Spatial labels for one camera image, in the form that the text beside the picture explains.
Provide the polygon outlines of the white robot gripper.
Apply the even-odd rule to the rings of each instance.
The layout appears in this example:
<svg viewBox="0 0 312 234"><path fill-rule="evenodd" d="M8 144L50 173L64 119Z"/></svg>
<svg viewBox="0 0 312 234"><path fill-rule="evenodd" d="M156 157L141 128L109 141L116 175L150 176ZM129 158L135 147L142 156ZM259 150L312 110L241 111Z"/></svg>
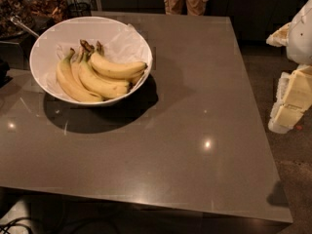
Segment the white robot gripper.
<svg viewBox="0 0 312 234"><path fill-rule="evenodd" d="M287 47L288 59L300 64L292 73L282 73L270 113L268 129L286 134L312 106L312 0L306 2L291 23L270 34L266 43Z"/></svg>

